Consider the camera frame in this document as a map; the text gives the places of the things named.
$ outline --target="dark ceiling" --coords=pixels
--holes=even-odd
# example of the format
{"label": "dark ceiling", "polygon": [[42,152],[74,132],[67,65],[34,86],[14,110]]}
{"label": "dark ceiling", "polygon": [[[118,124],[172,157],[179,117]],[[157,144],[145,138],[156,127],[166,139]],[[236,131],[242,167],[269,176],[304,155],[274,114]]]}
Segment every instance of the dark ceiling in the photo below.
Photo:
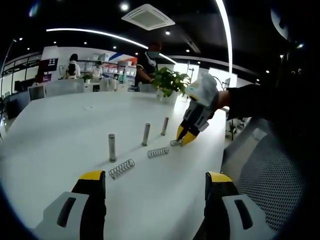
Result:
{"label": "dark ceiling", "polygon": [[[126,14],[120,4],[126,2],[133,10],[143,4],[150,4],[175,21],[175,25],[146,31],[121,20]],[[224,0],[230,23],[233,64],[259,75],[266,76],[278,71],[280,54],[287,42],[276,31],[271,21],[270,7],[266,1]],[[39,4],[33,17],[29,17],[32,6]],[[227,40],[223,21],[215,0],[24,0],[11,1],[14,8],[6,17],[7,36],[23,37],[12,46],[8,58],[12,59],[30,51],[41,51],[43,47],[84,46],[117,51],[132,55],[141,50],[137,46],[110,37],[81,32],[46,32],[48,28],[83,28],[120,35],[147,45],[150,41],[161,41],[165,55],[203,57],[228,62]],[[192,42],[200,53],[194,52],[188,42]]]}

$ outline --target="metal rod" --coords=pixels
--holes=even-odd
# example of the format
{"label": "metal rod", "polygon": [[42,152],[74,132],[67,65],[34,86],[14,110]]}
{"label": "metal rod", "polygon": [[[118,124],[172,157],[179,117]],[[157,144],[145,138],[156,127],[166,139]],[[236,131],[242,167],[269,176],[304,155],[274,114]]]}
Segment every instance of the metal rod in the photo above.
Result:
{"label": "metal rod", "polygon": [[143,140],[141,143],[142,146],[148,145],[149,130],[150,130],[150,123],[146,123],[144,128]]}
{"label": "metal rod", "polygon": [[162,128],[162,132],[161,132],[161,135],[162,135],[162,136],[166,135],[166,130],[167,130],[167,126],[168,126],[168,121],[169,121],[169,118],[166,117],[166,118],[164,119],[163,128]]}
{"label": "metal rod", "polygon": [[117,161],[116,158],[116,140],[114,134],[109,134],[109,161],[114,163]]}

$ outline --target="metal spring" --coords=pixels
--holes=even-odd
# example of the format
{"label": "metal spring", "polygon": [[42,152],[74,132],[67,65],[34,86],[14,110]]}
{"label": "metal spring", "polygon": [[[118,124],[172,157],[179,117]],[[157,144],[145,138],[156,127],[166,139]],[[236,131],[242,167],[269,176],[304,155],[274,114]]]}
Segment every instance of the metal spring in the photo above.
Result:
{"label": "metal spring", "polygon": [[175,146],[181,145],[181,144],[182,144],[182,141],[183,141],[183,139],[180,139],[180,140],[172,140],[172,141],[170,141],[170,145],[171,145],[172,147],[175,147]]}
{"label": "metal spring", "polygon": [[129,159],[129,160],[121,163],[120,165],[116,166],[115,168],[111,169],[109,171],[109,175],[113,179],[116,179],[117,177],[124,174],[129,169],[133,168],[134,165],[136,165],[135,161],[133,161],[132,159]]}
{"label": "metal spring", "polygon": [[169,153],[168,147],[162,147],[158,149],[149,150],[146,154],[149,158],[165,155]]}

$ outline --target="ceiling air conditioner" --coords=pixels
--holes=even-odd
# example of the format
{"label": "ceiling air conditioner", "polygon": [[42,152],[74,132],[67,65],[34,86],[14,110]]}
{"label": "ceiling air conditioner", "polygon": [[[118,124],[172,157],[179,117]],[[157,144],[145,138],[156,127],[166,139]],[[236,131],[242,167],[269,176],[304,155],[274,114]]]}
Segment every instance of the ceiling air conditioner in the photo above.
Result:
{"label": "ceiling air conditioner", "polygon": [[148,31],[176,24],[150,4],[144,4],[130,11],[121,19]]}

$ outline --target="white table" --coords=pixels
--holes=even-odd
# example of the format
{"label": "white table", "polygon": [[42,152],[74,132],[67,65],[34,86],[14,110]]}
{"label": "white table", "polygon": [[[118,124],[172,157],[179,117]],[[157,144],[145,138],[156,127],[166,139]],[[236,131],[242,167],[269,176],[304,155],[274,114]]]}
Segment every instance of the white table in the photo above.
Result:
{"label": "white table", "polygon": [[[9,202],[29,228],[62,192],[93,170],[106,171],[104,238],[192,239],[204,218],[205,173],[220,171],[225,112],[187,146],[149,159],[147,150],[169,146],[189,103],[158,103],[154,94],[93,92],[32,101],[0,145],[1,181]],[[161,136],[164,118],[166,135]],[[149,145],[141,146],[145,123]],[[115,134],[117,162],[110,163],[108,134]],[[135,167],[113,180],[108,171],[128,159]]]}

